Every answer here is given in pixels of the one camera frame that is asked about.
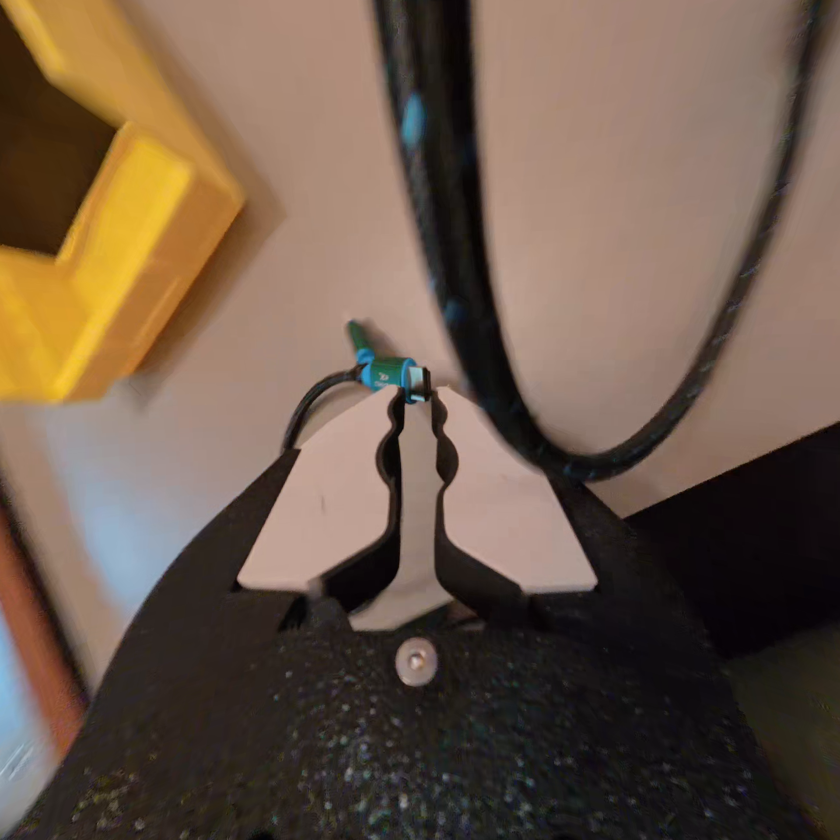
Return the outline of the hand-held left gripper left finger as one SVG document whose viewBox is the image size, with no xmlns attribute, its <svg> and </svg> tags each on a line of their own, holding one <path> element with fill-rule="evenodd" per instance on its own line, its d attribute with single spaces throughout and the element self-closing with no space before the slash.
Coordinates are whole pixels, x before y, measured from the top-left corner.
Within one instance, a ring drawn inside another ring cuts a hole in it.
<svg viewBox="0 0 840 840">
<path fill-rule="evenodd" d="M 400 565 L 403 390 L 388 385 L 320 428 L 280 463 L 290 471 L 237 583 L 325 596 L 351 613 Z"/>
</svg>

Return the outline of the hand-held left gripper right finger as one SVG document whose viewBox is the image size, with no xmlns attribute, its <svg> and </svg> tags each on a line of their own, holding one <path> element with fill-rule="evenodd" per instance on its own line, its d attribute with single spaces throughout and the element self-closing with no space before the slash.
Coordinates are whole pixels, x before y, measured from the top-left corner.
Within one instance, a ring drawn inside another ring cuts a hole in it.
<svg viewBox="0 0 840 840">
<path fill-rule="evenodd" d="M 449 386 L 434 394 L 437 495 L 434 567 L 447 593 L 477 614 L 529 614 L 539 596 L 598 584 L 548 477 Z"/>
</svg>

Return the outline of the thin black cable green plug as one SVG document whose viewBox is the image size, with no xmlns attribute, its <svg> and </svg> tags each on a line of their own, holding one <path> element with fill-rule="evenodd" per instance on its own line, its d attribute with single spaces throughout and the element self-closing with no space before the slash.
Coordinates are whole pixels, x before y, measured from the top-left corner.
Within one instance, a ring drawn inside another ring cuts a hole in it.
<svg viewBox="0 0 840 840">
<path fill-rule="evenodd" d="M 410 357 L 380 353 L 359 320 L 349 320 L 345 328 L 353 345 L 353 367 L 321 378 L 306 391 L 290 415 L 281 439 L 281 454 L 296 446 L 312 408 L 337 386 L 357 384 L 371 392 L 378 392 L 394 385 L 402 390 L 406 404 L 428 403 L 431 400 L 433 388 L 428 368 Z"/>
</svg>

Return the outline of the grey desk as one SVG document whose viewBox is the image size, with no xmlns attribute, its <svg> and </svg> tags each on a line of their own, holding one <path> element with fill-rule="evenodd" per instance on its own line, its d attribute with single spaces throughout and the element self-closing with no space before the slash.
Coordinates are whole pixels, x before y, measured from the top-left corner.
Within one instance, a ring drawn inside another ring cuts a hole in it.
<svg viewBox="0 0 840 840">
<path fill-rule="evenodd" d="M 248 203 L 142 371 L 2 406 L 14 506 L 95 689 L 145 596 L 274 460 L 348 319 L 462 385 L 418 248 L 369 2 L 121 2 Z M 477 2 L 492 282 L 544 432 L 635 433 L 686 373 L 760 209 L 801 2 Z M 838 419 L 838 6 L 777 236 L 721 368 L 596 492 L 629 514 Z"/>
</svg>

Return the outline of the black flat object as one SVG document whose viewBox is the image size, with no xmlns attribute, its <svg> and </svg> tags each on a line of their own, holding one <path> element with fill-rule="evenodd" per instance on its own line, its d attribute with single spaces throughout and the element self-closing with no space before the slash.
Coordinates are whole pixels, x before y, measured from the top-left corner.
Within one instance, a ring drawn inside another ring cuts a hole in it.
<svg viewBox="0 0 840 840">
<path fill-rule="evenodd" d="M 626 518 L 726 659 L 839 617 L 839 424 Z"/>
</svg>

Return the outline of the yellow plastic bin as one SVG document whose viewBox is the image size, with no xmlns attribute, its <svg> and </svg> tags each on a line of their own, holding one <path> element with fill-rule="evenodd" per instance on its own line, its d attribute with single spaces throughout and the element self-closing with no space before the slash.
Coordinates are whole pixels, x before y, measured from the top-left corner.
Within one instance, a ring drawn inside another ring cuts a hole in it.
<svg viewBox="0 0 840 840">
<path fill-rule="evenodd" d="M 48 82 L 117 129 L 55 257 L 2 246 L 3 401 L 131 375 L 245 202 L 115 2 L 2 2 Z"/>
</svg>

